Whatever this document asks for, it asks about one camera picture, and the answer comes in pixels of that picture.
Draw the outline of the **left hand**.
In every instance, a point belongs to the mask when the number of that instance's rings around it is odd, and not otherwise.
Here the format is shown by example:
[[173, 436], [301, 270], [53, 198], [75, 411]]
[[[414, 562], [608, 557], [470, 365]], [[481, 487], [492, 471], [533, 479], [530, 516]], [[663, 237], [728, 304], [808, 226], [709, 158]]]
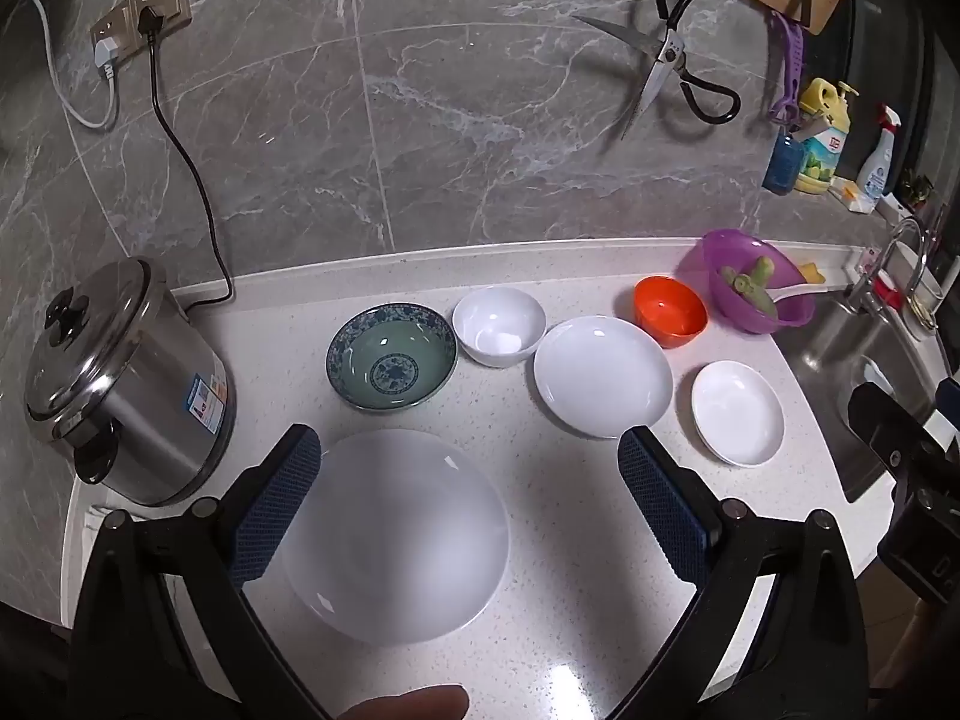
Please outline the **left hand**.
[[470, 697], [459, 684], [441, 684], [364, 700], [338, 720], [464, 720]]

